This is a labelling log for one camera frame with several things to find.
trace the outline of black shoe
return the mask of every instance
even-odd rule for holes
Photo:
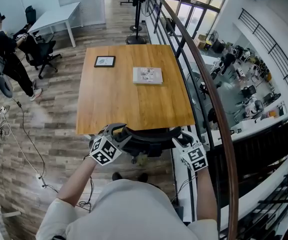
[[[115,181],[115,180],[121,180],[123,177],[122,177],[122,175],[120,175],[118,172],[114,172],[113,173],[113,176],[112,176],[112,179],[113,179],[113,181]]]
[[[139,177],[138,177],[138,181],[139,182],[144,182],[146,183],[148,180],[148,174],[147,173],[142,173]]]

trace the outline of white sneaker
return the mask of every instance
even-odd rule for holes
[[[34,90],[34,94],[32,97],[29,97],[30,101],[32,102],[33,100],[35,100],[37,97],[39,97],[42,93],[42,89],[37,89]]]

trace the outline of wooden table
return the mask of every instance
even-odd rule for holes
[[[115,66],[94,67],[97,56],[116,56]],[[134,84],[133,67],[161,68],[163,84]],[[96,134],[112,123],[133,130],[195,124],[185,85],[168,45],[88,48],[81,76],[76,133]]]

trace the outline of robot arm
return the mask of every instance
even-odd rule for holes
[[[91,150],[87,157],[92,157],[101,166],[107,165],[117,159],[125,152],[123,147],[130,141],[132,136],[118,142],[114,138],[113,132],[125,126],[126,124],[124,123],[109,124],[104,127],[98,135],[92,136],[89,144]],[[189,140],[188,144],[182,145],[182,141],[179,141],[175,137],[172,138],[172,142],[174,144],[173,147],[179,151],[183,163],[193,172],[207,167],[206,151],[198,137],[184,130],[181,131],[181,134]]]

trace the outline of glass door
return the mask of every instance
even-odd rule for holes
[[[190,8],[191,8],[190,5],[187,5],[184,3],[180,4],[180,8],[178,11],[178,18],[182,22],[183,25],[185,25],[186,23]],[[181,36],[181,33],[177,28],[175,29],[175,33],[176,35]]]
[[[195,29],[196,29],[196,26],[199,22],[199,19],[200,19],[200,16],[202,15],[203,13],[203,10],[204,9],[201,9],[201,8],[198,8],[198,7],[195,7],[194,8],[194,12],[193,12],[193,15],[189,21],[189,24],[188,24],[188,27],[187,27],[187,31],[188,31],[188,34],[190,36],[193,35]]]

